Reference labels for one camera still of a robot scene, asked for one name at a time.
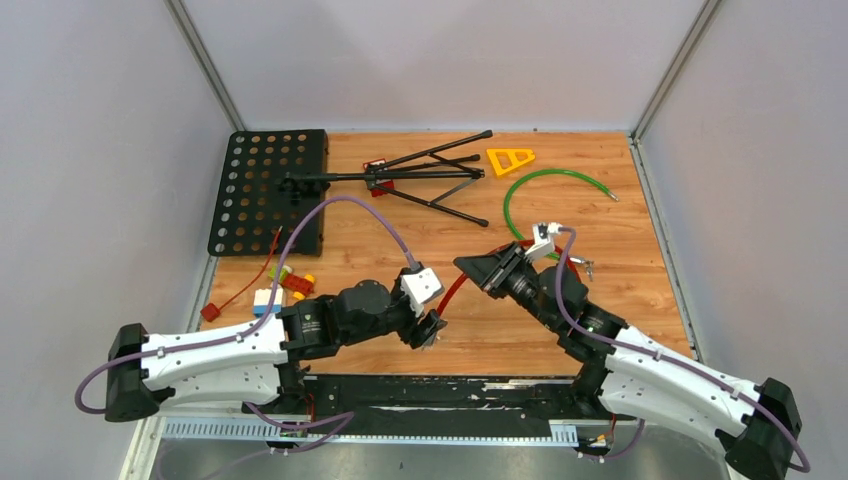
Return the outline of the silver keys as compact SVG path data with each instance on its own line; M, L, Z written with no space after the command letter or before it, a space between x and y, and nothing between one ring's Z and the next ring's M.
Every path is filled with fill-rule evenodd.
M574 265L580 265L584 268L590 282L594 281L594 262L582 256L570 255L569 259Z

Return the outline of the red cable lock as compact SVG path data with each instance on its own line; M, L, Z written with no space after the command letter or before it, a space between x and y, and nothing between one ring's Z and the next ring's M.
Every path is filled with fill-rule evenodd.
M531 241L531 240L526 240L526 239L525 239L525 240L518 240L517 242L518 242L518 243L519 243L522 247L529 247L529 246L531 246L531 245L532 245L532 241ZM499 247L495 248L494 250L490 251L489 253L496 253L496 252L498 252L498 251L500 251L500 250L503 250L503 249L507 248L507 246L508 246L507 244L501 245L501 246L499 246ZM561 254L561 253L562 253L562 249L561 249L560 247L558 247L558 246L554 246L554 252L553 252L553 253L554 253L554 256L556 257L556 258L555 258L555 260L557 260L557 261L558 261L558 259L559 259L559 254ZM577 268L575 267L575 265L573 264L573 262L572 262L571 258L569 258L569 259L567 259L567 260L566 260L566 267L567 267L567 269L568 269L569 271L571 271L571 272L572 272L572 273L576 276L576 279L577 279L577 281L578 281L578 282L583 283L583 282L582 282L582 279L581 279L581 277L580 277L580 274L579 274L579 272L578 272ZM443 314L443 313L445 312L445 310L447 309L447 307L448 307L449 303L450 303L450 302L451 302L451 300L453 299L454 295L455 295L455 294L459 291L459 289L462 287L462 285L463 285L463 284L464 284L467 280L468 280L467 275L465 275L465 274L460 274L460 275L459 275L459 277L458 277L458 278L457 278L457 279L456 279L456 280L455 280L455 281L451 284L451 286L448 288L448 290L446 291L446 293L443 295L443 297L442 297L441 301L439 302L438 306L436 307L437 313L439 313L439 314L441 315L441 314Z

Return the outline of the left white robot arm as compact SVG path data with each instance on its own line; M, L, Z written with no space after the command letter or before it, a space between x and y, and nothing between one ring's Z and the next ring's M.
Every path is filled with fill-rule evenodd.
M392 333L420 348L446 324L427 307L443 291L431 271L421 271L399 276L392 288L363 280L232 327L163 335L140 323L125 325L108 354L104 418L130 422L203 402L296 412L307 390L300 362Z

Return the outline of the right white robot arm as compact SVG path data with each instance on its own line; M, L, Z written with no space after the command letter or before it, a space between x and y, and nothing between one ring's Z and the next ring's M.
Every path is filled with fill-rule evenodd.
M786 384L737 378L662 346L591 302L568 266L537 270L518 242L453 263L490 297L514 300L581 363L570 392L580 415L655 423L718 451L747 479L802 469L792 462L802 423Z

